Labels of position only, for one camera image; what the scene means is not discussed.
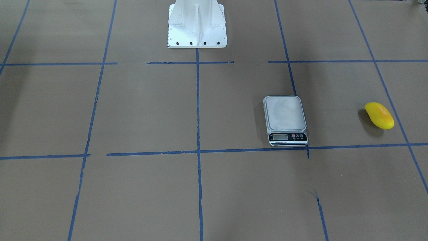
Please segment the yellow mango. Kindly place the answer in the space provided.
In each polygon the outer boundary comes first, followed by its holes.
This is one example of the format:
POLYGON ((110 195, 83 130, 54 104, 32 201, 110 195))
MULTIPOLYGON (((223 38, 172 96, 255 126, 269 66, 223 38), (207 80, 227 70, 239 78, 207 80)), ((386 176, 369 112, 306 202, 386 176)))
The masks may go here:
POLYGON ((380 129, 390 130, 395 126, 395 121, 382 104, 378 102, 368 102, 365 104, 365 111, 369 115, 371 122, 380 129))

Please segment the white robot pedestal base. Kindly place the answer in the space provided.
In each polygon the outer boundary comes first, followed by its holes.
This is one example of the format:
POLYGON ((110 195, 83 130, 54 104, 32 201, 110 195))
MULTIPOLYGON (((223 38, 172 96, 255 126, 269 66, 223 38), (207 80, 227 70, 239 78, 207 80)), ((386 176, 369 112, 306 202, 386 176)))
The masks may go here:
POLYGON ((225 9, 217 0, 176 0, 168 13, 168 48, 227 46, 225 9))

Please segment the silver digital kitchen scale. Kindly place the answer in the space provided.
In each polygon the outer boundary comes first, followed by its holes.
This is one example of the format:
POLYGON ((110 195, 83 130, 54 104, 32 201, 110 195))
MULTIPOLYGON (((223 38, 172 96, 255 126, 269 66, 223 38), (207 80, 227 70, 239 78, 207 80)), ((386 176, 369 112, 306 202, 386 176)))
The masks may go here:
POLYGON ((295 95, 263 99, 266 131, 271 146, 305 147, 309 139, 301 98, 295 95))

